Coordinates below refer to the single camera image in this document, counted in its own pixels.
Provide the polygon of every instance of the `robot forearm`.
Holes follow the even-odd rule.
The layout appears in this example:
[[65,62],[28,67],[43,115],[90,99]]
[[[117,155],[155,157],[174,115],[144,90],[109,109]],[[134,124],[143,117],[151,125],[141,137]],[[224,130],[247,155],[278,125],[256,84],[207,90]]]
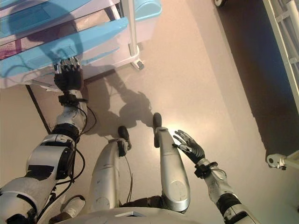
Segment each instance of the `robot forearm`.
[[59,96],[64,110],[52,133],[29,157],[26,175],[0,189],[0,218],[8,224],[36,223],[57,181],[73,175],[75,145],[87,119],[86,101],[78,90],[80,72],[79,65],[64,66],[64,74],[56,70],[55,83],[64,93]]
[[206,158],[196,164],[195,174],[205,180],[210,199],[216,204],[226,224],[260,224],[251,212],[238,200],[227,182],[226,173],[216,162]]

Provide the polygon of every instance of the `cart wheel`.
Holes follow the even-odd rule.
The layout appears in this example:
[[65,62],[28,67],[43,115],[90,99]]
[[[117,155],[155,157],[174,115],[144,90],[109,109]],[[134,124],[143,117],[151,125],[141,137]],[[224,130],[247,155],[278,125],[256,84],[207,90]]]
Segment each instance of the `cart wheel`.
[[227,0],[214,0],[215,5],[220,8],[224,6],[224,4],[227,2]]

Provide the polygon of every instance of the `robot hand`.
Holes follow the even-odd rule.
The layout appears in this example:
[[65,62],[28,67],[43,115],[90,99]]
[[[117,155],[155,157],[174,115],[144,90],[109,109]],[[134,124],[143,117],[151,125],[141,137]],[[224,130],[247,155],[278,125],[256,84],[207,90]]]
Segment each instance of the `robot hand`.
[[173,146],[181,149],[194,164],[197,164],[201,159],[205,158],[204,150],[190,135],[181,130],[175,131],[175,134],[180,138],[176,135],[173,137],[178,140],[181,145],[173,144]]
[[80,90],[83,86],[82,69],[76,57],[54,65],[54,82],[61,91]]

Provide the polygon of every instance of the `gray floor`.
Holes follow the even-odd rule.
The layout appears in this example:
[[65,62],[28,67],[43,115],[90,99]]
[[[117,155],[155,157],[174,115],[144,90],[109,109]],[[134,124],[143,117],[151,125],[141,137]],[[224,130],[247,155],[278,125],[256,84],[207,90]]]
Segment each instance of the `gray floor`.
[[[159,150],[153,146],[150,127],[152,114],[160,112],[165,127],[172,133],[177,129],[188,132],[205,149],[206,157],[219,163],[240,200],[261,223],[299,223],[298,171],[270,169],[265,163],[265,148],[212,1],[163,0],[162,3],[163,13],[154,36],[142,43],[144,70],[136,71],[128,65],[86,82],[85,94],[88,93],[89,105],[99,123],[81,137],[78,148],[87,165],[67,197],[87,195],[97,157],[119,125],[129,128],[133,145],[127,155],[134,176],[132,200],[161,194]],[[61,111],[56,94],[37,87],[34,92],[53,127]],[[38,138],[29,138],[38,144],[40,135],[38,131]],[[26,161],[30,151],[24,147],[27,150],[18,151],[20,161]],[[1,147],[2,155],[6,156],[7,150]],[[203,224],[223,223],[221,214],[209,200],[204,181],[193,174],[194,165],[184,155],[182,159],[192,194],[186,215]],[[15,169],[24,169],[24,162],[19,164],[22,167],[16,164]],[[120,181],[124,202],[129,175],[123,158]]]

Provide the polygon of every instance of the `wire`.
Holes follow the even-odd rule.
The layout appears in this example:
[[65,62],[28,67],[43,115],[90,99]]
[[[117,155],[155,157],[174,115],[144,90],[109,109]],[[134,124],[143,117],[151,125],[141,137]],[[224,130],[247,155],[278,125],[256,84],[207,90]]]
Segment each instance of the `wire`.
[[[94,126],[95,126],[96,123],[97,123],[97,118],[96,118],[94,112],[92,111],[92,109],[90,109],[88,106],[87,106],[87,109],[90,110],[90,112],[93,114],[93,117],[94,117],[94,124],[93,124],[88,130],[83,131],[83,132],[81,133],[81,135],[83,135],[83,134],[87,133],[88,131],[90,131],[91,129],[93,129]],[[74,180],[76,180],[78,177],[80,177],[81,174],[83,173],[84,169],[85,169],[85,158],[84,158],[84,156],[82,155],[82,153],[81,153],[77,148],[76,148],[76,151],[77,151],[77,153],[79,153],[79,155],[80,155],[80,157],[81,157],[81,159],[82,159],[83,166],[82,166],[82,169],[81,169],[80,173],[79,173],[77,176],[74,177]],[[70,182],[70,180],[68,180],[68,181],[63,181],[63,182],[59,182],[59,183],[57,183],[56,185],[61,185],[61,184],[69,183],[69,182]]]
[[[73,180],[76,180],[78,177],[80,177],[81,174],[83,173],[84,169],[85,169],[85,158],[84,158],[83,154],[82,154],[77,148],[76,148],[76,151],[77,151],[77,153],[80,155],[80,157],[81,157],[81,159],[82,159],[82,162],[83,162],[83,165],[82,165],[82,168],[81,168],[80,173],[79,173],[77,176],[75,176]],[[68,180],[68,181],[63,181],[63,182],[59,182],[59,183],[57,183],[56,185],[61,185],[61,184],[69,183],[69,182],[70,182],[70,180]]]
[[[74,180],[77,179],[84,171],[84,168],[85,168],[85,159],[84,159],[84,156],[82,155],[82,153],[77,149],[77,142],[80,138],[80,136],[84,133],[84,129],[86,128],[86,125],[87,125],[87,121],[88,121],[88,118],[87,118],[87,114],[85,113],[84,110],[82,110],[81,108],[75,106],[75,108],[79,109],[81,112],[83,112],[83,114],[85,115],[85,118],[86,118],[86,121],[85,121],[85,124],[84,124],[84,127],[82,129],[82,132],[79,134],[79,136],[77,137],[77,139],[75,140],[75,144],[74,144],[74,149],[75,149],[75,152],[74,152],[74,157],[73,157],[73,163],[72,163],[72,168],[71,168],[71,179],[69,181],[65,181],[65,182],[61,182],[61,183],[57,183],[56,185],[60,185],[62,183],[69,183],[69,185],[57,196],[55,197],[55,199],[53,201],[49,201],[45,207],[42,209],[41,213],[39,214],[38,218],[37,218],[37,221],[40,220],[40,218],[42,217],[42,215],[45,213],[45,211],[50,207],[50,205],[52,205],[61,195],[63,195],[72,185],[72,183],[74,183]],[[80,173],[74,177],[74,170],[75,170],[75,159],[76,159],[76,152],[79,153],[79,155],[81,156],[82,158],[82,161],[83,161],[83,167],[80,171]]]
[[130,177],[131,177],[131,183],[130,183],[130,190],[129,190],[129,194],[128,194],[128,197],[127,197],[127,203],[131,201],[131,196],[132,196],[132,190],[133,190],[133,175],[132,175],[132,172],[131,172],[131,167],[130,167],[130,164],[129,164],[129,161],[127,159],[127,157],[125,156],[125,159],[127,161],[127,164],[128,164],[128,167],[129,167],[129,172],[130,172]]
[[94,126],[96,125],[96,123],[98,122],[94,112],[92,111],[92,109],[90,109],[88,106],[87,106],[87,109],[90,110],[90,112],[93,114],[94,123],[88,130],[84,131],[82,134],[85,134],[85,133],[89,132],[90,130],[92,130],[94,128]]

